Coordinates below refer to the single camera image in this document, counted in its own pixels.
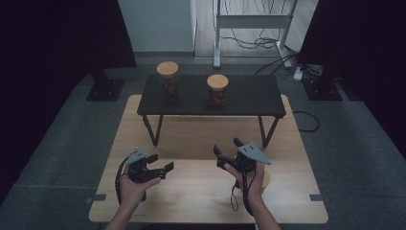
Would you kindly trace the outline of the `small glass jar wooden lid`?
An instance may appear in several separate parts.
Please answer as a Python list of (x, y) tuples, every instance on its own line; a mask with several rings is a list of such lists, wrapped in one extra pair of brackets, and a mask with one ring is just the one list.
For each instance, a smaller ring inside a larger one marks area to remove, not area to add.
[(220, 106), (224, 104), (228, 83), (228, 78), (220, 74), (214, 74), (207, 78), (207, 84), (209, 86), (209, 103), (211, 105)]

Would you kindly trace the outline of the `dark curtain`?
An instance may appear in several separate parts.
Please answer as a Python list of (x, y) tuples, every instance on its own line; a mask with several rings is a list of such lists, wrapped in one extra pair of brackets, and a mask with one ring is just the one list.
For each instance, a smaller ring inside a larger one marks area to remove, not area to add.
[(76, 85), (135, 64), (119, 0), (0, 0), (0, 205)]
[(406, 159), (406, 0), (319, 0), (298, 62), (343, 78)]

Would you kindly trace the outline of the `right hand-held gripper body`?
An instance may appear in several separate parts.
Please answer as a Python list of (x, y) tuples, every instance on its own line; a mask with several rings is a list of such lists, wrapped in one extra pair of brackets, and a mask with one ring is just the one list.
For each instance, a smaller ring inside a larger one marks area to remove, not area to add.
[(235, 158), (230, 158), (223, 154), (217, 157), (216, 165), (224, 169), (224, 165), (228, 164), (239, 173), (249, 173), (256, 168), (258, 162), (266, 165), (271, 164), (271, 160), (254, 143), (249, 143), (242, 147), (237, 147), (237, 156)]

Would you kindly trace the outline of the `white metal stand frame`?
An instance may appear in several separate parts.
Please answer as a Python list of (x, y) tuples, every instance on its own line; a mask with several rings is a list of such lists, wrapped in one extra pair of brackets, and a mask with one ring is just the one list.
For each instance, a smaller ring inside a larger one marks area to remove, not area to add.
[(275, 46), (282, 60), (285, 69), (293, 67), (290, 59), (292, 55), (285, 47), (285, 41), (293, 21), (294, 12), (298, 0), (293, 0), (290, 9), (287, 13), (281, 12), (280, 14), (223, 14), (221, 12), (221, 4), (225, 0), (215, 0), (214, 4), (214, 68), (221, 66), (220, 54), (220, 34), (222, 30), (228, 29), (251, 29), (251, 30), (279, 30), (280, 36), (275, 41)]

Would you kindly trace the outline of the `person's right hand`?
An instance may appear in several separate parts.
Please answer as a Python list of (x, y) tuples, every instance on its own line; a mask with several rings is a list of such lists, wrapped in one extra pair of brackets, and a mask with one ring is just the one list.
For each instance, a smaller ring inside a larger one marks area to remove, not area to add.
[[(225, 164), (225, 170), (230, 173), (239, 183), (243, 184), (243, 178), (241, 172), (238, 172), (232, 166)], [(253, 172), (248, 172), (245, 176), (247, 182), (247, 198), (251, 209), (260, 207), (264, 205), (264, 202), (261, 197), (261, 186), (264, 175), (264, 164), (258, 163), (256, 169)]]

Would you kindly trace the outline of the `grey tape strip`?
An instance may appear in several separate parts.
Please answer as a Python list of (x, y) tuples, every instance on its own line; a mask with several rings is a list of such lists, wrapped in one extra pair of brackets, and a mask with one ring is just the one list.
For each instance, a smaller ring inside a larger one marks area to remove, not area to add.
[(89, 196), (85, 199), (85, 203), (87, 204), (91, 204), (94, 201), (103, 201), (106, 199), (106, 195), (93, 195), (93, 196)]

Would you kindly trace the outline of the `tall glass jar wooden lid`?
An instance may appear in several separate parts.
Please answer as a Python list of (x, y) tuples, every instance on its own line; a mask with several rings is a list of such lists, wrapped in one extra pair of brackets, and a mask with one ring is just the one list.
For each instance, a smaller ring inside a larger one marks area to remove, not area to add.
[(164, 61), (156, 67), (163, 87), (164, 100), (167, 103), (176, 103), (180, 99), (180, 86), (177, 79), (179, 66), (173, 61)]

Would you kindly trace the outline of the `person's left hand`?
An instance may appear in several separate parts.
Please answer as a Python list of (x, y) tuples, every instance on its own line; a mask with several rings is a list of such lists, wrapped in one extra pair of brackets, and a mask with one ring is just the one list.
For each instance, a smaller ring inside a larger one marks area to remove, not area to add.
[(124, 168), (119, 178), (120, 182), (120, 208), (134, 211), (142, 201), (145, 192), (152, 186), (157, 185), (161, 178), (153, 178), (145, 183), (135, 183), (128, 175), (128, 167)]

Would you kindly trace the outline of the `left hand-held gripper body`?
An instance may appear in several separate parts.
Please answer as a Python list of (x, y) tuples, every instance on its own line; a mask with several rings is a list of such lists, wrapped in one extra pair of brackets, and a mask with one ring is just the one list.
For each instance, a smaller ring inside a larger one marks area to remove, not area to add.
[(129, 178), (135, 183), (145, 183), (153, 178), (166, 178), (164, 168), (150, 170), (147, 165), (148, 155), (142, 149), (136, 148), (127, 158), (126, 165), (128, 166)]

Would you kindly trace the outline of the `white partition panel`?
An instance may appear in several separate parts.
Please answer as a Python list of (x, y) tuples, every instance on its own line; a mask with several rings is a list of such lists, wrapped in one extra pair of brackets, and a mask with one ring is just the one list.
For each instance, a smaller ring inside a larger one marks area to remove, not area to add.
[(118, 0), (132, 50), (192, 53), (195, 0)]

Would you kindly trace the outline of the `black stand base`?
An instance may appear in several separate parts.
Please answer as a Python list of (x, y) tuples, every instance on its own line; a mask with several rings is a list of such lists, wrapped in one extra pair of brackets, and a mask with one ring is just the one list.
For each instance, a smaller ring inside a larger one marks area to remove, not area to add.
[(116, 102), (124, 88), (125, 80), (111, 80), (102, 69), (90, 73), (94, 84), (86, 97), (91, 102)]
[(341, 101), (342, 97), (330, 77), (302, 79), (305, 93), (311, 101)]

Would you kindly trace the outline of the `black raised shelf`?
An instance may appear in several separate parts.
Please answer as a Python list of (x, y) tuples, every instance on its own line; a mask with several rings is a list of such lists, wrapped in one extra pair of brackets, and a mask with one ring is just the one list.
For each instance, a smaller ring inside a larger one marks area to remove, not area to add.
[(180, 76), (180, 100), (166, 103), (158, 75), (150, 75), (137, 113), (143, 117), (154, 146), (158, 145), (164, 115), (257, 116), (262, 145), (266, 148), (279, 119), (286, 115), (276, 79), (270, 76), (228, 76), (225, 102), (209, 104), (206, 75)]

